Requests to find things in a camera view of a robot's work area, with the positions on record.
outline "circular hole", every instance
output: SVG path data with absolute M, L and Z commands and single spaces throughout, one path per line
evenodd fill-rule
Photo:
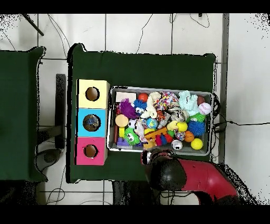
M 95 114 L 90 114 L 85 116 L 82 125 L 88 132 L 95 132 L 99 129 L 100 124 L 100 118 Z
M 94 145 L 87 145 L 83 152 L 87 157 L 93 158 L 98 154 L 98 149 Z
M 89 101 L 96 101 L 99 98 L 99 90 L 96 87 L 89 87 L 85 92 L 85 97 Z

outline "red ball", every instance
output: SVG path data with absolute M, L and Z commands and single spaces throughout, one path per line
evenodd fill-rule
M 143 102 L 146 102 L 148 99 L 148 95 L 147 94 L 139 94 L 138 99 L 143 101 Z
M 204 97 L 202 97 L 202 96 L 198 96 L 198 99 L 197 99 L 197 103 L 198 103 L 198 105 L 200 105 L 200 104 L 202 104 L 202 103 L 204 103 L 204 102 L 205 102 Z

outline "green cloth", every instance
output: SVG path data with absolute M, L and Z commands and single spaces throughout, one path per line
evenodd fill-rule
M 0 51 L 0 180 L 46 180 L 35 168 L 36 74 L 43 52 Z
M 71 181 L 146 180 L 140 153 L 109 151 L 104 166 L 74 165 L 72 146 L 75 140 L 76 79 L 106 80 L 111 86 L 212 92 L 215 59 L 213 54 L 195 56 L 85 52 L 81 44 L 74 44 L 69 50 L 69 79 L 72 76 L 72 81 L 69 81 L 69 88 L 72 87 L 71 118 L 68 116 L 68 122 L 71 119 L 71 135 L 68 134 L 71 136 Z M 209 155 L 182 158 L 209 161 Z

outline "yellow ball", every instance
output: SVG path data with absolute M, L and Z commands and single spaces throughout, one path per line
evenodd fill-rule
M 179 132 L 185 132 L 188 129 L 188 125 L 186 122 L 178 122 L 176 126 L 178 127 Z
M 191 147 L 194 150 L 200 150 L 203 147 L 203 142 L 199 138 L 194 138 L 194 140 L 191 142 Z

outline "green table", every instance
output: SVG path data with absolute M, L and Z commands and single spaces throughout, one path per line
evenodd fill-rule
M 140 153 L 108 152 L 104 166 L 74 165 L 76 121 L 76 80 L 106 80 L 111 86 L 133 86 L 213 92 L 216 57 L 199 55 L 124 54 L 86 52 L 82 44 L 69 50 L 67 175 L 70 181 L 83 180 L 146 180 Z M 208 156 L 182 156 L 191 160 L 209 161 Z

